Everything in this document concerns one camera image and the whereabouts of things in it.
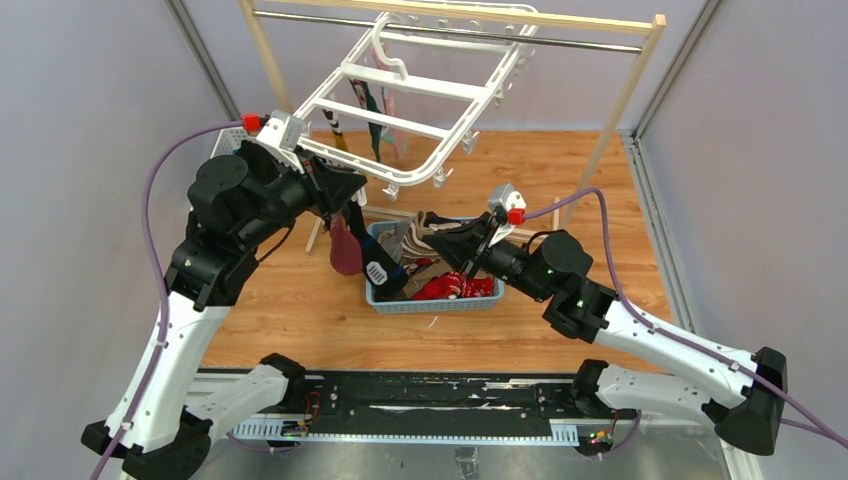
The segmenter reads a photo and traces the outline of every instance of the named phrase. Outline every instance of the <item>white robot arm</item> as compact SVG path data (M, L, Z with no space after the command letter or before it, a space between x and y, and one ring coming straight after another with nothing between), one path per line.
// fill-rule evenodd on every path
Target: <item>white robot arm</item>
M278 134L285 128L273 119L269 125L276 125ZM102 455L123 430L111 455L123 458L123 470L139 480L190 478L212 444L243 420L304 397L303 367L273 354L216 393L186 399L212 336L258 267L257 247L281 228L290 228L307 210L329 220L365 184L361 175L326 166L309 152L295 150L296 165L288 156L269 153L285 150L285 135L280 135L273 136L272 145L245 141L237 155L216 157L200 167L188 192L193 210L186 240L165 275L171 312L167 338L160 345L151 336L118 407L83 433L83 444ZM284 148L277 147L278 141ZM280 161L290 168L279 168ZM633 318L614 291L586 278L592 258L566 232L548 235L532 253L502 240L515 217L509 210L524 207L511 186L499 188L490 207L491 214L423 240L457 271L473 275L482 268L539 302L550 299L543 318L561 334L632 353L674 374L631 372L587 360L570 389L581 411L665 413L712 426L726 441L752 453L774 451L783 402L734 366L756 371L785 389L782 355L768 348L754 355L718 345L639 311L650 320L648 325L661 325L737 363L728 367L656 335L655 328ZM157 345L163 347L158 371L134 419L124 423Z

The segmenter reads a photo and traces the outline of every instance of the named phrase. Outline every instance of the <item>wooden rack frame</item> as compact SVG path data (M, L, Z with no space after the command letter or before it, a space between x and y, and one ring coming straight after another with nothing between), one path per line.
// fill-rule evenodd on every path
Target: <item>wooden rack frame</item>
M558 15L549 13L527 12L521 10L507 10L484 8L479 6L469 6L467 4L443 4L430 3L426 1L411 1L411 0L267 0L274 3L289 3L302 5L316 5L326 7L345 7L372 10L376 12L394 12L411 15L432 15L446 18L462 18L470 20L486 20L505 23L522 23L537 26L560 27L568 29L579 29L598 32L613 32L623 34L635 34L644 37L641 52L636 57L627 74L624 83L624 88L619 95L618 101L613 108L607 122L604 124L601 134L598 137L591 156L586 164L580 180L575 188L575 191L582 190L589 185L589 181L598 168L601 157L603 156L607 145L612 139L616 131L618 123L621 121L621 116L624 110L630 103L636 85L642 77L645 67L647 66L651 56L662 37L665 30L666 21L664 15L655 15L651 23L631 22L623 20L612 20L604 18L578 17L571 15ZM271 45L265 30L259 18L254 14L254 0L238 0L242 14L247 22L251 36L256 43L256 48L259 51L259 57L274 94L280 107L287 112L293 112L291 100L286 89L283 75L280 72L280 67L274 58ZM561 223L567 224L574 215L574 210L577 208L576 203L573 203L566 210Z

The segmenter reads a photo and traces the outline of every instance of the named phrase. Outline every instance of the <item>wooden floor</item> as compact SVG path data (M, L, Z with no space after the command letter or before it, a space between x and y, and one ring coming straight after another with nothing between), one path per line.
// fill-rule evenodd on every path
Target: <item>wooden floor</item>
M316 137L332 144L326 136ZM364 134L346 137L352 151L368 152ZM402 189L391 204L380 191L385 184L369 179L369 204L477 216L497 185L512 182L528 210L535 210L551 204L554 196L573 193L596 138L587 132L483 133L472 155L457 149L448 160L454 172L441 190L427 182ZM389 150L383 157L392 166L411 170L432 147L426 139L411 144L399 165ZM670 318L619 138L607 149L592 184L604 190L609 203L613 254L625 291L649 312ZM524 228L545 230L550 221L536 219ZM328 235L319 238L314 255L305 254L312 225L311 215L302 216L287 244L251 277L212 340L204 365L254 366L279 352L307 368L323 369L567 372L585 358L599 358L656 370L630 355L561 337L541 318L544 304L511 289L494 309L441 313L432 326L434 314L378 315L365 301L364 277L344 277L330 267ZM595 258L592 278L609 284L594 197L581 202L568 230Z

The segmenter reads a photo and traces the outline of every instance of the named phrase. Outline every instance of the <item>blue basket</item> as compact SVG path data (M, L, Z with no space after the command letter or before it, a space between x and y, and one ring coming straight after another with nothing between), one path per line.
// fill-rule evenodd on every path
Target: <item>blue basket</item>
M375 222L368 226L368 233L377 238L381 233L394 228L397 222ZM391 313L423 313L423 312L450 312L461 310L486 310L495 306L498 300L503 298L503 280L495 279L495 288L491 297L457 298L454 300L409 300L406 302L377 302L374 300L374 289L368 280L365 281L365 299L374 310L380 314Z

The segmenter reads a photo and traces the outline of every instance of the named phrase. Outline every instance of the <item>white wall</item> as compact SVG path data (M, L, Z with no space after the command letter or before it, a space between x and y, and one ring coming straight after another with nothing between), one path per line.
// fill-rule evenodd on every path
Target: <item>white wall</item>
M608 17L650 22L663 13L668 28L645 72L621 127L632 128L674 58L703 0L532 0L539 11ZM186 0L198 30L221 71L228 89L242 111L267 112L277 107L253 40L234 0ZM344 8L318 8L257 1L257 8L289 13L308 13L339 18L373 20L375 12ZM430 26L435 20L430 19ZM302 103L339 65L364 30L284 20L262 19L280 68L289 84L292 100ZM457 20L455 25L468 23ZM538 36L639 45L640 38L541 28ZM445 80L482 84L494 70L492 59L422 49L393 50L407 61L412 74L436 75ZM537 47L536 56L499 110L490 108L477 125L482 129L600 129L609 116L627 71L635 57L628 54ZM350 88L339 97L350 104ZM398 111L409 118L434 125L454 122L464 105L451 101L403 97ZM316 121L316 127L324 127ZM361 127L349 120L343 123Z
M725 2L644 142L701 333L785 353L790 394L843 435L846 22L840 0ZM844 478L848 454L783 428L761 464Z
M157 309L142 181L224 116L161 1L9 3L0 65L0 476L88 478L83 426L117 404ZM212 140L154 189L168 257Z

